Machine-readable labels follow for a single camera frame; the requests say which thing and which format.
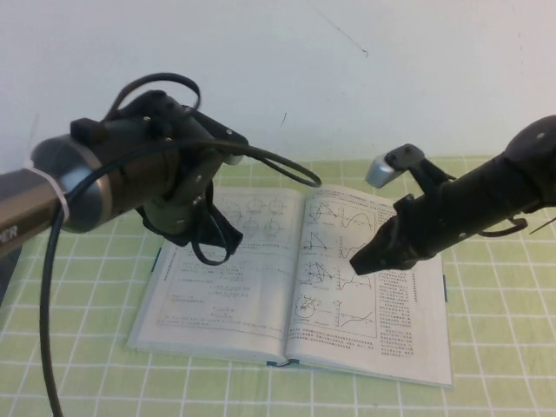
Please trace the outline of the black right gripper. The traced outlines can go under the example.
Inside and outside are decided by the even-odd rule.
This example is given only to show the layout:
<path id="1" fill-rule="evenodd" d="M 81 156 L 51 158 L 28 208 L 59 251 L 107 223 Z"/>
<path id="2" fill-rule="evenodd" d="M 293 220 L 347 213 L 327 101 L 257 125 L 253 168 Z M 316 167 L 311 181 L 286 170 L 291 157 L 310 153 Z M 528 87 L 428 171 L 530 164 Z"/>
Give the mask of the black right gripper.
<path id="1" fill-rule="evenodd" d="M 409 172 L 423 195 L 395 203 L 395 219 L 350 259 L 357 275 L 409 270 L 500 222 L 499 167 L 478 167 L 453 181 L 438 167 Z"/>

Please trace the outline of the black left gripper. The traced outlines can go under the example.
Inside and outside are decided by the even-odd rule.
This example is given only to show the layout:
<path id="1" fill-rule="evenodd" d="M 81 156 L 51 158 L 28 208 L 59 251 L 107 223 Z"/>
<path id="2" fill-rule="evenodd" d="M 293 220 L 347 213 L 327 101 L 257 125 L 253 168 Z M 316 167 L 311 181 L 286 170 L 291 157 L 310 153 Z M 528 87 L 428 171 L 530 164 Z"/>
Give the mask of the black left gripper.
<path id="1" fill-rule="evenodd" d="M 178 247 L 190 245 L 200 261 L 209 258 L 202 246 L 218 247 L 226 261 L 243 239 L 214 204 L 213 177 L 224 163 L 215 149 L 184 150 L 180 153 L 175 180 L 162 195 L 137 209 L 142 224 Z"/>

